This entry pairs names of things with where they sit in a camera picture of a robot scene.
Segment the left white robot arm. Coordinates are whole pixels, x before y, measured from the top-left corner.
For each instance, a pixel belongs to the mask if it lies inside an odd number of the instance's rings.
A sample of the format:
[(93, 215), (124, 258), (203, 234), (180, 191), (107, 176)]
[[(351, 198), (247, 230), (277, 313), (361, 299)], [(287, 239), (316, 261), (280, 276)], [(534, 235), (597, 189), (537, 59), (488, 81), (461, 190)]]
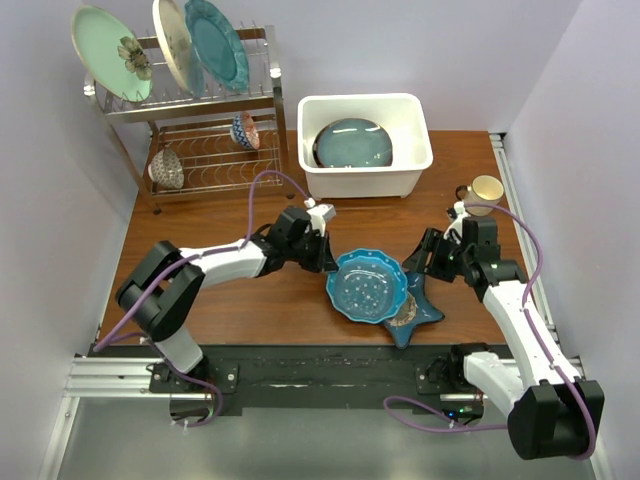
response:
[(211, 392), (208, 359), (185, 326), (199, 292), (269, 275), (287, 262), (312, 273), (336, 271), (327, 230), (335, 215), (333, 205), (307, 201), (234, 243), (200, 249), (157, 243), (117, 290), (122, 322), (135, 322), (135, 335), (157, 349), (183, 391)]

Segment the dark blue star plate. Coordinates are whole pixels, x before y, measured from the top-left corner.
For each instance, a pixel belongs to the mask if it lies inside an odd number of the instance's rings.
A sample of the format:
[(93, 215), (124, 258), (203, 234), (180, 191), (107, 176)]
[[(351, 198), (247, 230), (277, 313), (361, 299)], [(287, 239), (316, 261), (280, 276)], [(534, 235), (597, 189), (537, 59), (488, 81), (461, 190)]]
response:
[(438, 323), (445, 318), (445, 314), (426, 297), (425, 275), (406, 272), (405, 276), (408, 282), (407, 300), (394, 317), (383, 322), (398, 349), (404, 349), (410, 344), (418, 326)]

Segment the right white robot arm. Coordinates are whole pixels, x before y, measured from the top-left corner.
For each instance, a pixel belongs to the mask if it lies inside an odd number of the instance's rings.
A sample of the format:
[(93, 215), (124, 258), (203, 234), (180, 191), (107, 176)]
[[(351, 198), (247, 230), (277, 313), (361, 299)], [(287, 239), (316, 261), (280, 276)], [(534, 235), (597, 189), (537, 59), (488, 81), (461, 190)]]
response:
[(464, 218), (453, 238), (426, 229), (403, 266), (446, 282), (462, 277), (500, 327), (515, 361), (509, 369), (484, 343), (456, 345), (442, 373), (448, 386), (486, 394), (505, 416), (522, 459), (588, 458), (595, 450), (604, 392), (597, 381), (583, 379), (553, 339), (530, 299), (523, 270), (501, 256), (495, 219)]

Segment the dark blue glazed plate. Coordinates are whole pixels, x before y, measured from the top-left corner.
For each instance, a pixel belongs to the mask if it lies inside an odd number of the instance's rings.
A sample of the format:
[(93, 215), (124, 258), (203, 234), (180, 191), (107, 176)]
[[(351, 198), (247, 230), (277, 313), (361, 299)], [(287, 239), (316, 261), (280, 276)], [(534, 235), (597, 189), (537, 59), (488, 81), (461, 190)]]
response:
[(388, 167), (393, 161), (389, 134), (368, 119), (334, 121), (326, 125), (316, 138), (318, 156), (324, 168)]

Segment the blue scalloped plate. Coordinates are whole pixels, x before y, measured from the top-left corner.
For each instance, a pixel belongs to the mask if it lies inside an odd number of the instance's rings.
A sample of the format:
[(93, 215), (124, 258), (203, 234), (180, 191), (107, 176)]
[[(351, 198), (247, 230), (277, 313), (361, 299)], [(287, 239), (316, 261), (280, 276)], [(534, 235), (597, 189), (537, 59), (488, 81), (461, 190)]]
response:
[(356, 323), (379, 324), (394, 317), (408, 298), (401, 265), (377, 249), (341, 255), (338, 270), (328, 275), (326, 292), (333, 307)]

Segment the black striped plate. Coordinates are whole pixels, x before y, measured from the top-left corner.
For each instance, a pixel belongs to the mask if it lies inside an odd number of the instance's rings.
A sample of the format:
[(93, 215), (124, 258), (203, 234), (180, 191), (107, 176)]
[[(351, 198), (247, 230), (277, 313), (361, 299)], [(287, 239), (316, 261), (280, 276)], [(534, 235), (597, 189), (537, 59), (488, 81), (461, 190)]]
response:
[(323, 164), (318, 156), (318, 139), (317, 138), (313, 142), (312, 154), (313, 154), (313, 159), (315, 161), (316, 166), (323, 167)]

